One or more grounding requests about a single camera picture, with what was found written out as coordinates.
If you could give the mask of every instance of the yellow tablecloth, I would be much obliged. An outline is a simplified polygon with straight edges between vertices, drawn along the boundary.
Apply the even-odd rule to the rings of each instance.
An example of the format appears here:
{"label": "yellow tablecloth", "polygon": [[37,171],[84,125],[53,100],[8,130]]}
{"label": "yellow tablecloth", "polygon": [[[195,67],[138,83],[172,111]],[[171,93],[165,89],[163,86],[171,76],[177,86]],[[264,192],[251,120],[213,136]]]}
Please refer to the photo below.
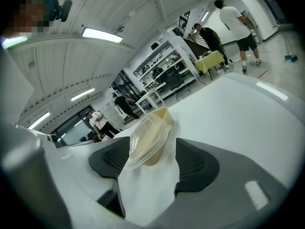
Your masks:
{"label": "yellow tablecloth", "polygon": [[203,59],[197,60],[195,62],[195,66],[198,72],[202,71],[204,74],[210,75],[208,70],[223,61],[224,61],[223,55],[218,51],[214,51],[210,55],[204,57]]}

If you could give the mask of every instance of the man in black shirt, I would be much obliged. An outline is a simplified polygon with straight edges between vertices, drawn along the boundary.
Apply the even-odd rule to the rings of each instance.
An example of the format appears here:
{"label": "man in black shirt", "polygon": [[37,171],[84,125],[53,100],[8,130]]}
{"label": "man in black shirt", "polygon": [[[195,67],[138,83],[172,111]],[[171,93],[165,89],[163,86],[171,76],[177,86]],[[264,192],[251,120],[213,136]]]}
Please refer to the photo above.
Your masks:
{"label": "man in black shirt", "polygon": [[221,41],[218,34],[209,27],[201,27],[201,25],[198,23],[193,26],[193,29],[196,29],[196,31],[199,32],[202,38],[206,41],[206,44],[208,44],[211,51],[214,52],[218,50],[223,55],[225,68],[228,69],[228,58],[223,51],[223,47],[221,46]]}
{"label": "man in black shirt", "polygon": [[135,119],[140,119],[140,117],[138,115],[136,115],[132,109],[130,108],[130,106],[128,105],[129,102],[135,102],[133,99],[125,97],[125,96],[120,96],[118,97],[117,95],[113,95],[113,99],[114,99],[114,103],[115,105],[118,106],[118,110],[121,114],[122,110],[130,115],[131,117],[135,118]]}

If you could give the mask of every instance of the black cap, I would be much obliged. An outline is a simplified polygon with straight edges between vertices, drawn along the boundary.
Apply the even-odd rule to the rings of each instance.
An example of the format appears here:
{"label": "black cap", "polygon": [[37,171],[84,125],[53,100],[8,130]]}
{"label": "black cap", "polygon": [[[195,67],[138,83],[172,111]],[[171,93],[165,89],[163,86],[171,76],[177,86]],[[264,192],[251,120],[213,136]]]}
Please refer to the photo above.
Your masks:
{"label": "black cap", "polygon": [[193,26],[193,29],[195,29],[198,25],[200,25],[200,24],[196,23],[196,24]]}

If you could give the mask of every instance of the man in white t-shirt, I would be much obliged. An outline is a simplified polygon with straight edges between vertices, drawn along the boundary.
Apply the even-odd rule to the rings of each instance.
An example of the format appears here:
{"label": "man in white t-shirt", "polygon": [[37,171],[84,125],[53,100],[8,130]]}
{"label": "man in white t-shirt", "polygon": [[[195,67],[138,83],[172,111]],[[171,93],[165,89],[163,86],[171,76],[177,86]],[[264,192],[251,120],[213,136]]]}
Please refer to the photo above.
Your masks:
{"label": "man in white t-shirt", "polygon": [[99,139],[102,138],[100,131],[105,133],[108,137],[114,138],[115,135],[119,133],[117,129],[115,129],[104,117],[104,115],[100,112],[90,113],[89,111],[86,113],[86,116],[89,118],[89,123],[95,130]]}
{"label": "man in white t-shirt", "polygon": [[256,58],[256,66],[261,66],[262,61],[259,59],[256,42],[250,30],[244,25],[247,18],[234,7],[227,7],[223,0],[216,0],[214,5],[220,9],[219,18],[222,23],[232,32],[240,50],[240,57],[243,63],[243,72],[247,72],[246,51],[249,47],[252,49]]}

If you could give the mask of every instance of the black shirt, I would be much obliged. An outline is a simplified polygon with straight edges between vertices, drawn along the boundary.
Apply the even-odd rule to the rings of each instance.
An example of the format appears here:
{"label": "black shirt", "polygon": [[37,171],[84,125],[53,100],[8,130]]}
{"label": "black shirt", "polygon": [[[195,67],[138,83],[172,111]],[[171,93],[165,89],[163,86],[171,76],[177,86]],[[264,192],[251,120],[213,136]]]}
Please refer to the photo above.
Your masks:
{"label": "black shirt", "polygon": [[114,104],[118,105],[121,109],[129,107],[128,103],[126,102],[126,97],[124,97],[124,96],[117,97],[114,100]]}
{"label": "black shirt", "polygon": [[209,27],[202,27],[201,31],[199,32],[202,38],[206,41],[206,44],[211,48],[215,45],[219,44],[219,41],[213,35],[213,30]]}

